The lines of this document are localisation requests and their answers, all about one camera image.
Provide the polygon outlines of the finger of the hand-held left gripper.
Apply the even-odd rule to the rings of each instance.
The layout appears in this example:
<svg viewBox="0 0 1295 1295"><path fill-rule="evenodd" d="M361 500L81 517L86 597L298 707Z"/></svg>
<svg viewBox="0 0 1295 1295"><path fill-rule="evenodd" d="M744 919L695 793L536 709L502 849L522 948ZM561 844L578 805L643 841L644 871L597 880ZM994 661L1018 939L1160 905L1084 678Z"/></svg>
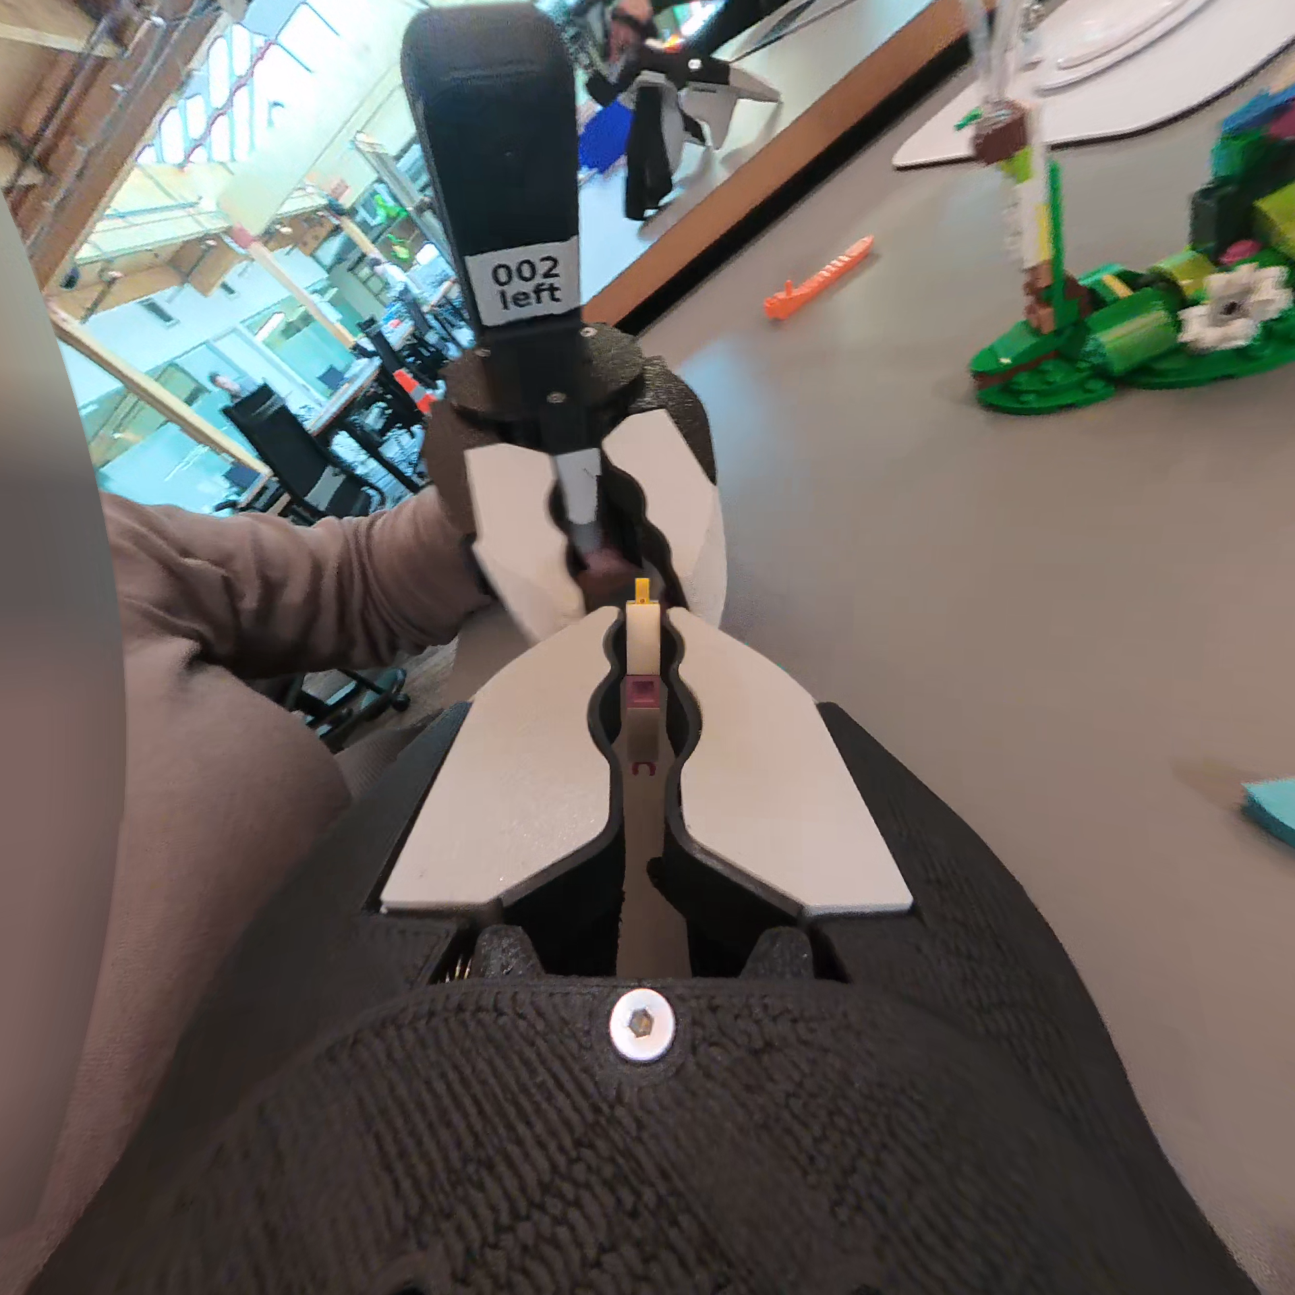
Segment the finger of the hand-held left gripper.
<svg viewBox="0 0 1295 1295"><path fill-rule="evenodd" d="M476 568L527 642L551 639L585 615L568 541L549 512L553 462L515 445L480 445L463 462Z"/></svg>
<svg viewBox="0 0 1295 1295"><path fill-rule="evenodd" d="M626 418L602 444L610 483L627 490L651 564L671 600L702 622L721 622L726 544L717 486L666 412Z"/></svg>

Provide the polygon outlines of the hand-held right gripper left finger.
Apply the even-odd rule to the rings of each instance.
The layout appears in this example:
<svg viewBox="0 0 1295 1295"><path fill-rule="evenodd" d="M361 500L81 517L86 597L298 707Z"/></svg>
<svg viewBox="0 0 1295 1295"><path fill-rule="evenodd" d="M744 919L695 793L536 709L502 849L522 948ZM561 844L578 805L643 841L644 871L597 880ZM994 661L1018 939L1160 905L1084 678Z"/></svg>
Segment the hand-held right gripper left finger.
<svg viewBox="0 0 1295 1295"><path fill-rule="evenodd" d="M531 894L610 819L610 770L590 734L607 680L600 608L483 683L380 895L385 914L481 912Z"/></svg>

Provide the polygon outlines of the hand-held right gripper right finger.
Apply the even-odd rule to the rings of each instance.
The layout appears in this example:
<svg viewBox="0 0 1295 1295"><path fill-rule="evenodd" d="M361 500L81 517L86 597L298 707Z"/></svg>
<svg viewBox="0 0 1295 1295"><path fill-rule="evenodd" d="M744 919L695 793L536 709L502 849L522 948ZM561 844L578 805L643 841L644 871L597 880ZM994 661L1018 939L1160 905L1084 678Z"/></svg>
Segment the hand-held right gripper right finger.
<svg viewBox="0 0 1295 1295"><path fill-rule="evenodd" d="M663 899L695 926L907 914L909 887L812 697L697 615L663 622Z"/></svg>

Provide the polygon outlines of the green lego flower model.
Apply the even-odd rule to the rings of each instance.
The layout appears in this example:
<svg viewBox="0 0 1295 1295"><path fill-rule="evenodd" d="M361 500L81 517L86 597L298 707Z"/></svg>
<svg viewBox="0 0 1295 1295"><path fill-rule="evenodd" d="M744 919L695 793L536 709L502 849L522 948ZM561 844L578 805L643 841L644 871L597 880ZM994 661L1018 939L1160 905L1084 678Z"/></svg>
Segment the green lego flower model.
<svg viewBox="0 0 1295 1295"><path fill-rule="evenodd" d="M1062 176L1028 111L1026 148L989 167L1008 182L1023 316L968 362L975 401L1035 417L1089 408L1118 388L1186 391L1262 376L1293 357L1293 89L1232 113L1189 201L1182 250L1143 271L1075 276Z"/></svg>

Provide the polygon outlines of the black office chair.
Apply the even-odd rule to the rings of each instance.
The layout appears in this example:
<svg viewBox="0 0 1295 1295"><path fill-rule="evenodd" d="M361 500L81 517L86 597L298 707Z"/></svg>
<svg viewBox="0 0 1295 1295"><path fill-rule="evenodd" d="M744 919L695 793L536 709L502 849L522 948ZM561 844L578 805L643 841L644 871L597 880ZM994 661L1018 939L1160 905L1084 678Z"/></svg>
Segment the black office chair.
<svg viewBox="0 0 1295 1295"><path fill-rule="evenodd" d="M340 754L359 729L388 712L408 710L407 673L380 671L369 678L342 671L347 685L330 697L315 695L305 675L290 675L266 683L266 697L281 710L295 715L315 734L330 754Z"/></svg>
<svg viewBox="0 0 1295 1295"><path fill-rule="evenodd" d="M385 496L318 445L283 398L268 386L228 403L223 417L264 462L281 488L284 512L295 524L363 518L385 507Z"/></svg>

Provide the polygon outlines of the orange brick separator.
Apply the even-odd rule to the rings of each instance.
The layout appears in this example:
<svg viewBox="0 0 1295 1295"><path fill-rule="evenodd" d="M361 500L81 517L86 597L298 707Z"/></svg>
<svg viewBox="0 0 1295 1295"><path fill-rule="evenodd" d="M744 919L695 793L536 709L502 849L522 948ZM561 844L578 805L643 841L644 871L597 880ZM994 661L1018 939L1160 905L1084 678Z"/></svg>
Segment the orange brick separator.
<svg viewBox="0 0 1295 1295"><path fill-rule="evenodd" d="M778 293L763 301L761 310L765 318L773 323L783 323L800 313L800 310L819 300L836 283L865 266L873 243L873 237L863 237L800 284L787 281Z"/></svg>

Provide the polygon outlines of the person's brown sweater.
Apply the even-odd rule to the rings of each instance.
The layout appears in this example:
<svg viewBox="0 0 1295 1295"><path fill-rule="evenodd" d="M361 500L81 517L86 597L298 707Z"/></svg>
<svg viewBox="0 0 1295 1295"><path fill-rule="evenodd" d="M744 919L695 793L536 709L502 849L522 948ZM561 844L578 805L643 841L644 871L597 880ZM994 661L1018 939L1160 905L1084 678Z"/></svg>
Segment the person's brown sweater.
<svg viewBox="0 0 1295 1295"><path fill-rule="evenodd" d="M72 1233L154 1097L201 992L254 914L351 804L337 761L242 683L388 666L405 653L223 668L183 639L125 653L127 771L105 953L45 1189L47 1292Z"/></svg>

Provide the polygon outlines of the teal flat item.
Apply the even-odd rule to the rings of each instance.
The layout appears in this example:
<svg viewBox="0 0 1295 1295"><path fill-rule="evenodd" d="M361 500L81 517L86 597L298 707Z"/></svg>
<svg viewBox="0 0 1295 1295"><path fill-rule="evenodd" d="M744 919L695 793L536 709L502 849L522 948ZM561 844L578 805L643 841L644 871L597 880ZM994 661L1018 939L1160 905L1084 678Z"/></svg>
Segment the teal flat item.
<svg viewBox="0 0 1295 1295"><path fill-rule="evenodd" d="M1271 839L1293 849L1293 778L1245 783L1242 814Z"/></svg>

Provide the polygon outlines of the white stand with clear posts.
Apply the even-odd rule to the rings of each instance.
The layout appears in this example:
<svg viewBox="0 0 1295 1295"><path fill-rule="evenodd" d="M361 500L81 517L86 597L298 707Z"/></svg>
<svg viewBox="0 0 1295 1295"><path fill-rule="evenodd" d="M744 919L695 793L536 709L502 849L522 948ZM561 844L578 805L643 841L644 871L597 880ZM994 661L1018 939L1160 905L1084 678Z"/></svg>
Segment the white stand with clear posts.
<svg viewBox="0 0 1295 1295"><path fill-rule="evenodd" d="M1006 91L1048 145L1145 135L1213 103L1293 40L1291 2L1058 4L1021 25Z"/></svg>

